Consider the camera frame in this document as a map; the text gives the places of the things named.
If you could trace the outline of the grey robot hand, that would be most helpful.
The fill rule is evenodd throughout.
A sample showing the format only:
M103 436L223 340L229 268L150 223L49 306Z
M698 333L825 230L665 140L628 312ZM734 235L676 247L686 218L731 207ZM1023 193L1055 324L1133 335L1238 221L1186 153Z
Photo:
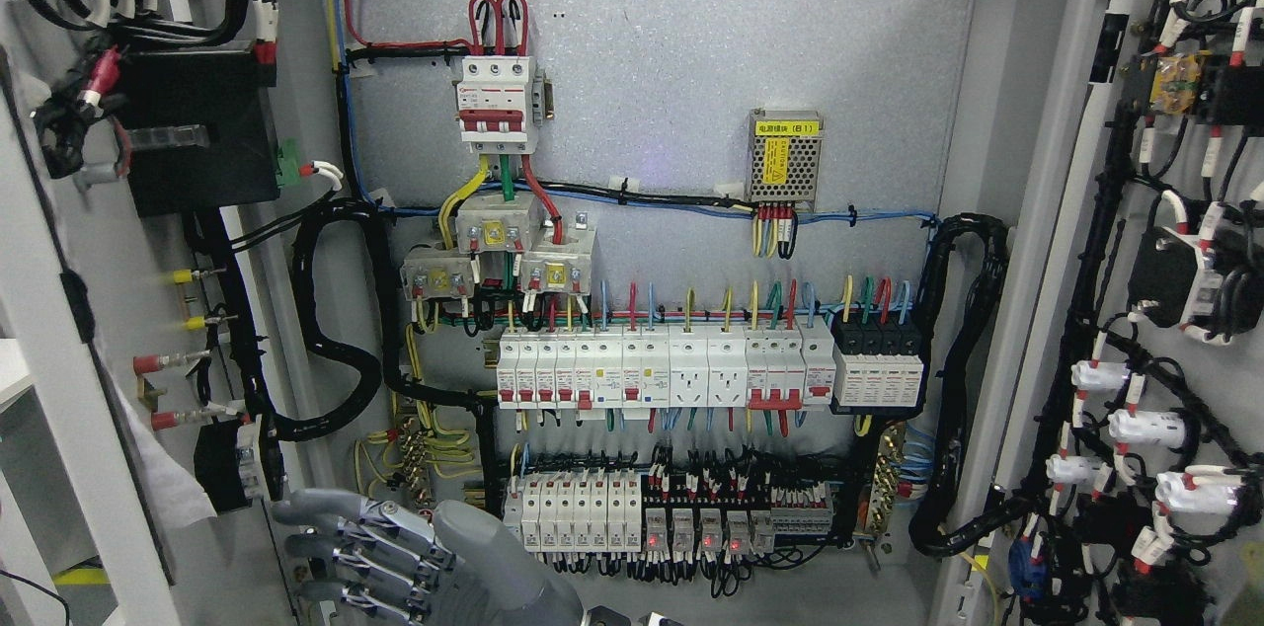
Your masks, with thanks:
M384 625L586 625L566 580L525 551L490 513L445 501L430 516L343 489L300 489L273 508L303 531L292 556L330 575L300 588Z

